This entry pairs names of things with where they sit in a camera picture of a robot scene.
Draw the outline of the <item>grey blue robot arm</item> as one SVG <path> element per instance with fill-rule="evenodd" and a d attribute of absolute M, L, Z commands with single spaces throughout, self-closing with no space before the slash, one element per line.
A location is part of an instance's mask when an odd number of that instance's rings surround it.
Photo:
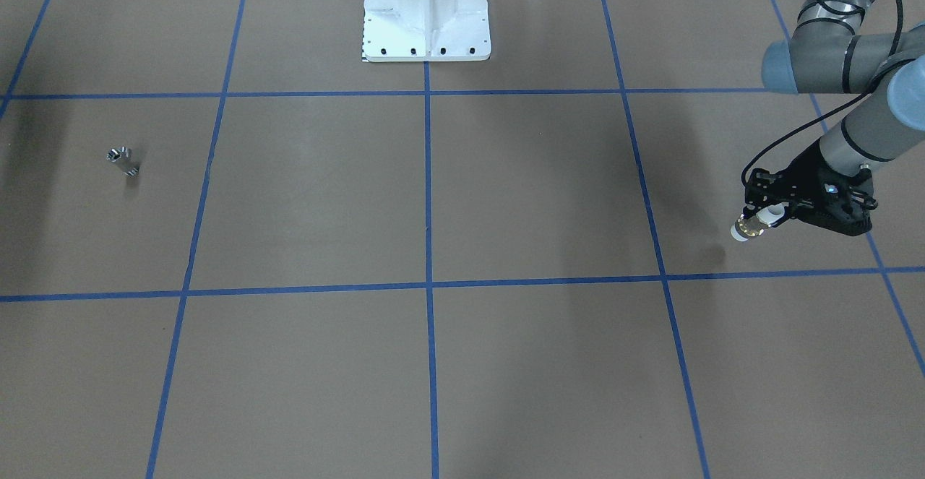
<path fill-rule="evenodd" d="M 923 142 L 923 25 L 904 29 L 902 0 L 806 0 L 790 39 L 770 45 L 761 68 L 767 90 L 853 100 L 783 170 L 743 170 L 744 219 L 866 234 L 873 173 Z"/>

